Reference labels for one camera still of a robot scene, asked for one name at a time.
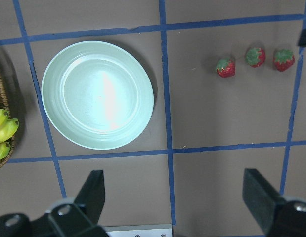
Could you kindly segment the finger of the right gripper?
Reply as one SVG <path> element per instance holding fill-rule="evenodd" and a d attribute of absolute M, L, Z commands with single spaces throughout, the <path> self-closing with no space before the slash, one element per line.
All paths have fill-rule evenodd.
<path fill-rule="evenodd" d="M 306 28 L 301 31 L 298 40 L 298 47 L 306 47 Z"/>

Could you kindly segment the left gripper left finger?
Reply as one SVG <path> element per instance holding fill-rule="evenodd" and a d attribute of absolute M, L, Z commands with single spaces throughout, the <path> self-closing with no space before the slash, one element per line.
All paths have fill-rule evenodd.
<path fill-rule="evenodd" d="M 23 213 L 0 216 L 0 237 L 107 237 L 98 225 L 104 204 L 104 173 L 93 170 L 73 202 L 59 204 L 34 221 Z"/>

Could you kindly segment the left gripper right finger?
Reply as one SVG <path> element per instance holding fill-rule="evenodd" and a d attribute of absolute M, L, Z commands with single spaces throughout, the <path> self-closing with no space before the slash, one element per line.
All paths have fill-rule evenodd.
<path fill-rule="evenodd" d="M 257 169 L 244 170 L 242 198 L 266 237 L 306 237 L 306 202 L 281 195 Z"/>

